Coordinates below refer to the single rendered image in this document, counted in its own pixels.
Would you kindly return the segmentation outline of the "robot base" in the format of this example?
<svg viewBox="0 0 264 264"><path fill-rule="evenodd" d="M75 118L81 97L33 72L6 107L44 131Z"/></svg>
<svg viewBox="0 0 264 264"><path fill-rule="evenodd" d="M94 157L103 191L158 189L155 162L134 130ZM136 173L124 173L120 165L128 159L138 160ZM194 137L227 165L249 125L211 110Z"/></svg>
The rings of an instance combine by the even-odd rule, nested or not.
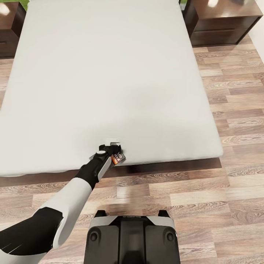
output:
<svg viewBox="0 0 264 264"><path fill-rule="evenodd" d="M83 264L181 264L174 222L166 210L158 216L106 216L99 210Z"/></svg>

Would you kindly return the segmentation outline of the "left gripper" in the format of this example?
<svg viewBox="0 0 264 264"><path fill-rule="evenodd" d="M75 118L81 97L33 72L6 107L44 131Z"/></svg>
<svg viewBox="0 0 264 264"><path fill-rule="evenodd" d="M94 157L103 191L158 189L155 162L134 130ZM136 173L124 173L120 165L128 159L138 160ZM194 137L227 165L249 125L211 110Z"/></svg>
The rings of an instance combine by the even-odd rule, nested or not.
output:
<svg viewBox="0 0 264 264"><path fill-rule="evenodd" d="M105 146L105 145L100 145L99 149L109 149L112 154L118 154L119 151L121 151L121 145L111 145L111 146Z"/></svg>

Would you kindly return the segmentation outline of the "hardback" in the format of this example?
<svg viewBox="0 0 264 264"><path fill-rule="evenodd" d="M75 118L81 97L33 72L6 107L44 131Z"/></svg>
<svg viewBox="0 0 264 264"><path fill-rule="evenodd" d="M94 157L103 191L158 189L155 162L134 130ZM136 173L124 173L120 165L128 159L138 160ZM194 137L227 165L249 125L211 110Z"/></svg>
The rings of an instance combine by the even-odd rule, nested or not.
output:
<svg viewBox="0 0 264 264"><path fill-rule="evenodd" d="M111 145L117 145L117 144L116 143L111 143ZM91 156L89 159L91 160L91 159L93 159L93 157L94 157L94 155ZM110 164L109 168L107 169L107 171L109 169L111 169L112 167L114 167L116 164L118 164L123 159L125 159L125 156L124 156L122 151L119 151L118 154L112 154L112 156L111 156L111 164Z"/></svg>

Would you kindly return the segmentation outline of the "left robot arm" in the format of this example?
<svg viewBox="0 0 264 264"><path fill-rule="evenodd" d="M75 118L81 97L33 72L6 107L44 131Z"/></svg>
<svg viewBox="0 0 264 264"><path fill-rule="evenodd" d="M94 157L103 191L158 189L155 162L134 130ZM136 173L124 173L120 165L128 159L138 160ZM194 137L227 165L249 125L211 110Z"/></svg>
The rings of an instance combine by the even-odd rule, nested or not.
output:
<svg viewBox="0 0 264 264"><path fill-rule="evenodd" d="M56 195L41 205L31 218L0 231L0 264L38 264L70 236L96 183L121 151L120 138L106 138L93 159Z"/></svg>

